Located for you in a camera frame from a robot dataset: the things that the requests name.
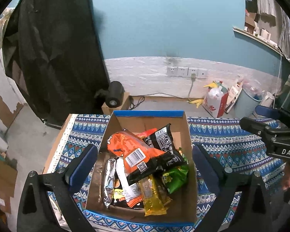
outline blue bucket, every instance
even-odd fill
[[[261,103],[261,101],[262,99],[257,100],[249,96],[243,88],[234,106],[235,117],[238,119],[249,117],[254,112],[256,106]]]

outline green snack bag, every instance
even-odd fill
[[[187,174],[189,171],[188,161],[186,156],[182,153],[181,148],[179,148],[179,152],[187,164],[167,170],[162,175],[162,182],[170,194],[187,182]]]

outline cardboard box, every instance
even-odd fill
[[[0,160],[0,191],[7,196],[14,197],[17,171]]]
[[[181,147],[188,159],[189,174],[188,184],[170,195],[173,201],[170,203],[167,214],[145,217],[144,210],[118,208],[112,205],[106,208],[101,196],[103,193],[102,182],[104,182],[104,167],[109,158],[115,157],[107,150],[108,138],[115,132],[121,131],[123,128],[138,134],[155,127],[160,129],[168,123],[171,123],[171,132],[174,138],[175,147],[177,149]],[[114,111],[105,130],[98,158],[94,166],[86,209],[131,222],[180,222],[192,225],[196,221],[196,204],[197,183],[195,165],[192,160],[190,133],[185,112]]]
[[[129,96],[130,93],[129,92],[125,92],[124,93],[124,98],[122,100],[122,105],[118,106],[116,108],[110,108],[106,105],[106,103],[104,103],[102,105],[102,111],[105,115],[111,115],[113,111],[117,111],[117,110],[128,110],[129,106],[130,106],[130,100],[129,100]]]
[[[10,196],[6,195],[4,192],[0,191],[0,210],[11,214],[11,202]]]
[[[245,26],[247,26],[247,31],[251,34],[254,33],[254,19],[256,17],[256,13],[249,12],[249,16],[245,16]]]

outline barcode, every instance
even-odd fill
[[[140,148],[138,148],[126,157],[126,162],[129,164],[130,167],[133,167],[145,158],[145,154]]]
[[[136,165],[136,166],[138,167],[138,169],[139,169],[141,172],[143,172],[144,170],[147,169],[147,166],[146,166],[146,164],[145,164],[144,161],[142,161],[140,164],[138,164],[138,165]]]
[[[155,132],[155,135],[156,137],[158,137],[159,135],[163,134],[163,133],[166,133],[166,127],[162,128],[161,130],[159,131],[156,131]]]

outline black curtain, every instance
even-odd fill
[[[3,39],[6,75],[35,114],[62,125],[70,113],[101,114],[108,89],[89,0],[20,0]]]

